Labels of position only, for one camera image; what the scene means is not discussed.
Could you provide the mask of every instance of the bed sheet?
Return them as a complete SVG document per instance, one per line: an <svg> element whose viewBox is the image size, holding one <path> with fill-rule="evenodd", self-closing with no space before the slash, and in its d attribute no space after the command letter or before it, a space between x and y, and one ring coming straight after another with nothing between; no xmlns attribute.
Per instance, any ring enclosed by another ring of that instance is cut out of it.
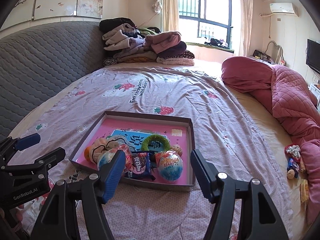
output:
<svg viewBox="0 0 320 240"><path fill-rule="evenodd" d="M158 63L144 63L144 64L119 64L118 67L125 66L125 67L135 67L135 66L156 66L156 67L163 67L163 65ZM216 80L220 80L221 76L221 64L213 63L213 62L205 62L200 60L195 60L195 66L190 67L192 71L202 75L204 78L211 76L216 77ZM42 116L45 112L55 106L63 97L65 97L68 93L77 89L79 84L85 79L85 77L79 79L76 82L73 82L55 97L49 99L35 110L33 110L30 114L28 114L19 124L18 126L12 131L10 136L13 138L21 136L26 129L30 127L30 125L34 124L37 119ZM280 166L281 172L286 174L286 166L287 160L284 156L284 146L291 143L291 139L289 135L283 130L282 126L274 119L268 111L258 103L254 98L249 95L239 93L235 90L229 88L232 94L238 99L240 104L246 109L249 113L251 118L254 120L255 124L257 125L260 132L263 134L264 139L269 144L270 148L272 149L275 159ZM79 171L72 176L70 176L70 180L76 180L78 175L80 174ZM292 209L293 209L293 222L292 222L292 234L293 239L298 240L303 235L304 231L306 230L306 223L305 223L305 211L302 206L300 206L300 191L299 191L299 184L300 179L295 181L288 182L290 191L288 194L292 200Z"/></svg>

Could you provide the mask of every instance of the cardboard box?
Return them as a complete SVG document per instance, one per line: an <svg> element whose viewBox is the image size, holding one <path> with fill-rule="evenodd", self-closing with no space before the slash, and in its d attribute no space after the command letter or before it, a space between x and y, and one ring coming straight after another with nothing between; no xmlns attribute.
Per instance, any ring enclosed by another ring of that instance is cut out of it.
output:
<svg viewBox="0 0 320 240"><path fill-rule="evenodd" d="M145 180L137 180L137 179L129 179L129 178L121 178L121 182L137 186L137 187L146 187L151 189L160 189L166 191L191 191L192 187L195 184L195 174L193 173L191 164L190 164L190 152L195 149L195 140L194 140L194 132L193 125L191 119L184 117L175 117L175 116L167 116L167 115L157 115L157 114L138 114L138 113L125 113L125 112L114 112L114 111L105 111L97 121L87 130L85 135L82 137L80 142L77 144L76 148L70 155L69 160L71 163L76 166L76 168L87 171L90 173L97 173L97 166L94 163L89 163L84 159L84 149L91 145L92 142L99 138L96 137L96 134L99 133L99 128L105 124L110 124L109 129L127 129L132 124L137 124L139 128L152 127L156 129L157 127L161 127L164 130L165 134L170 139L170 144L176 144L178 142L183 141L185 144L181 148L183 150L182 160L183 160L183 173L184 183L176 182L168 182L168 183L158 183L151 182Z"/></svg>

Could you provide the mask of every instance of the green cloth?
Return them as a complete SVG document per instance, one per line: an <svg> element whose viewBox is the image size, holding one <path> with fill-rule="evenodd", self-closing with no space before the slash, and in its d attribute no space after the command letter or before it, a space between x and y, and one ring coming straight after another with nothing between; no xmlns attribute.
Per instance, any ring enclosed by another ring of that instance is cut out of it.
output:
<svg viewBox="0 0 320 240"><path fill-rule="evenodd" d="M210 45L201 44L201 43L186 42L186 44L187 45L199 46L199 47L206 47L206 48L209 48L209 49L220 49L220 50L224 50L224 51L231 52L231 53L235 52L233 49L225 49L225 48L220 48L220 47L217 47L217 46L210 46Z"/></svg>
<svg viewBox="0 0 320 240"><path fill-rule="evenodd" d="M152 30L149 30L147 28L138 28L138 30L140 31L140 33L144 36L146 35L156 35L157 33L155 33L154 31Z"/></svg>

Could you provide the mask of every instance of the green ring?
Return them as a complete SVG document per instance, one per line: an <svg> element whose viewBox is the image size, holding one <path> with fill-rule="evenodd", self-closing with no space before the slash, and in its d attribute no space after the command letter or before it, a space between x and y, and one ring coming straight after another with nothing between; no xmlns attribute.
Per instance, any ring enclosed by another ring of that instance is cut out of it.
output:
<svg viewBox="0 0 320 240"><path fill-rule="evenodd" d="M143 140L141 144L141 151L148 151L149 150L148 145L153 141L162 143L164 146L165 152L169 151L171 148L169 141L165 137L159 134L152 134Z"/></svg>

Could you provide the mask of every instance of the blue snack package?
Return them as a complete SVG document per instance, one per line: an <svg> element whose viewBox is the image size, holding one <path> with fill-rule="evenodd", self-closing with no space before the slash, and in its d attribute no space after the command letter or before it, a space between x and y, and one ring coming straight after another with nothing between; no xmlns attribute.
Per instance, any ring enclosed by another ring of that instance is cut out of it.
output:
<svg viewBox="0 0 320 240"><path fill-rule="evenodd" d="M155 180L156 178L151 174L149 155L149 152L132 152L132 171L128 171L124 176L129 179L149 177Z"/></svg>
<svg viewBox="0 0 320 240"><path fill-rule="evenodd" d="M299 174L299 165L295 162L293 158L289 158L287 171L294 170L294 177L297 179Z"/></svg>

